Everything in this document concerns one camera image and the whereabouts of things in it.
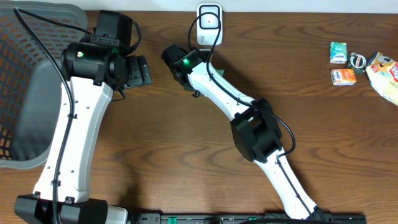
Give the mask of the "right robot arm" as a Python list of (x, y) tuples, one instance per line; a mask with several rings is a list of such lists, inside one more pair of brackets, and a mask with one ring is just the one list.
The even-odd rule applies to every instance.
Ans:
[(288, 217), (311, 220), (316, 203), (307, 195), (286, 159), (280, 127), (270, 103), (245, 95), (212, 66), (201, 50), (187, 52), (176, 44), (161, 54), (176, 81), (209, 98), (230, 120), (233, 141), (248, 160), (257, 164), (277, 191)]

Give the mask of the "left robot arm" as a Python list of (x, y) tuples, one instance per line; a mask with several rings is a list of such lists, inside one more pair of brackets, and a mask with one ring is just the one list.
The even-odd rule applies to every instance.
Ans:
[(90, 197), (98, 132), (115, 92), (152, 82), (145, 56), (131, 42), (137, 22), (101, 11), (93, 32), (62, 52), (54, 67), (62, 82), (60, 111), (44, 170), (15, 214), (27, 223), (130, 223), (127, 209)]

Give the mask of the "teal tissue pack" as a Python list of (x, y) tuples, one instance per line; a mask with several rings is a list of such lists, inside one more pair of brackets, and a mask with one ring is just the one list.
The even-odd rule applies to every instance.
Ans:
[(347, 61), (347, 45), (344, 42), (330, 43), (330, 63), (345, 64)]

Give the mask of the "Zam-Buk ointment tin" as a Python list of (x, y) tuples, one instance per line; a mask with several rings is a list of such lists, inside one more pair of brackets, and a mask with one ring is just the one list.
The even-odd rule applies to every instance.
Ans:
[(351, 52), (346, 68), (353, 69), (356, 75), (363, 75), (367, 64), (368, 59), (365, 56)]

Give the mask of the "orange tissue pack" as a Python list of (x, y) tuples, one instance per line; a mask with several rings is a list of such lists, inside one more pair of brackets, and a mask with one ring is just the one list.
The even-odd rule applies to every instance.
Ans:
[(356, 83), (354, 70), (350, 68), (333, 69), (330, 75), (332, 84), (335, 86), (347, 86)]

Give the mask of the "large yellow wipes packet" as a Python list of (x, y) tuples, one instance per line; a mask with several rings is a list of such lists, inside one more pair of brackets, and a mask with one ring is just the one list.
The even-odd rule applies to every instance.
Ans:
[(366, 73), (376, 92), (397, 105), (397, 62), (376, 52), (369, 59)]

